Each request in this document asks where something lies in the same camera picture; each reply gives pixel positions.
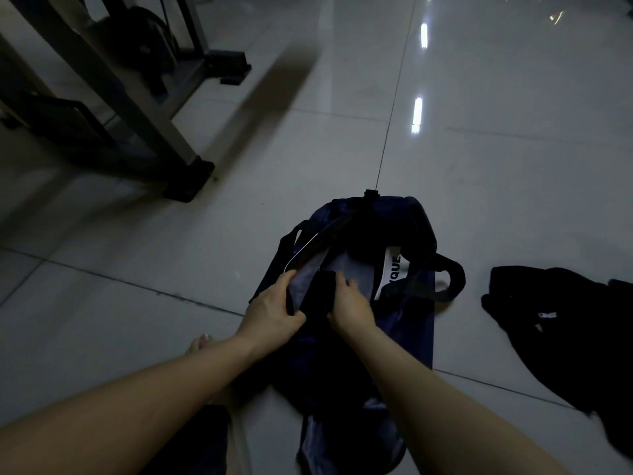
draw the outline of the right hand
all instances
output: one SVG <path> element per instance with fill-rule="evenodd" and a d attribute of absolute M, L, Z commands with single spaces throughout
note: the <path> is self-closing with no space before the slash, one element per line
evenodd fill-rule
<path fill-rule="evenodd" d="M 374 312 L 369 301 L 358 290 L 354 280 L 349 283 L 342 271 L 336 272 L 334 308 L 327 316 L 332 328 L 348 343 L 372 328 L 376 328 Z"/>

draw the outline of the left hand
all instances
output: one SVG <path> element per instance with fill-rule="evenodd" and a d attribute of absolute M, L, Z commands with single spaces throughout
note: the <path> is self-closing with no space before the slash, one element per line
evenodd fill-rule
<path fill-rule="evenodd" d="M 284 345 L 306 321 L 302 311 L 293 316 L 286 311 L 286 290 L 296 270 L 282 273 L 273 286 L 266 288 L 249 305 L 236 337 L 246 341 L 255 360 Z"/>

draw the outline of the shiny floor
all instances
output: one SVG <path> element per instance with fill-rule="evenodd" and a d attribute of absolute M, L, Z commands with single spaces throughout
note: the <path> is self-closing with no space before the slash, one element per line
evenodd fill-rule
<path fill-rule="evenodd" d="M 0 8 L 4 32 L 19 21 Z M 436 317 L 440 376 L 573 473 L 633 473 L 595 417 L 536 381 L 479 303 L 496 265 L 633 280 L 629 9 L 200 4 L 210 44 L 246 51 L 253 71 L 240 87 L 205 82 L 174 120 L 218 165 L 188 205 L 60 167 L 0 128 L 0 423 L 176 356 L 199 333 L 231 335 L 279 238 L 330 199 L 377 188 L 415 196 L 439 251 L 466 271 L 465 290 Z M 30 46 L 20 30 L 14 40 Z M 37 63 L 47 47 L 32 47 Z M 85 91 L 46 56 L 54 89 Z M 279 395 L 266 392 L 243 422 L 253 473 L 297 473 L 301 417 Z M 394 473 L 415 473 L 411 459 Z"/>

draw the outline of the gym equipment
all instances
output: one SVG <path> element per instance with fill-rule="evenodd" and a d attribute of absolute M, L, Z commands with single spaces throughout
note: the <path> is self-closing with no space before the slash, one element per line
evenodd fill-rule
<path fill-rule="evenodd" d="M 166 11 L 163 21 L 134 0 L 102 0 L 109 16 L 100 21 L 83 0 L 10 1 L 115 116 L 101 123 L 83 103 L 55 97 L 0 37 L 3 111 L 76 165 L 166 180 L 164 196 L 191 201 L 214 166 L 171 118 L 209 77 L 239 85 L 251 70 L 244 53 L 208 48 L 193 0 L 177 0 L 193 49 L 178 46 Z"/>

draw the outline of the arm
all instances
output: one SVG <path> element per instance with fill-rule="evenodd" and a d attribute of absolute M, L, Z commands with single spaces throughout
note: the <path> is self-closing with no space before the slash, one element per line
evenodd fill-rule
<path fill-rule="evenodd" d="M 568 475 L 523 433 L 455 390 L 376 327 L 369 302 L 340 272 L 330 323 L 374 378 L 421 472 Z"/>
<path fill-rule="evenodd" d="M 237 333 L 146 368 L 0 429 L 4 474 L 138 473 L 214 394 L 303 325 L 286 313 L 295 271 L 253 300 Z"/>

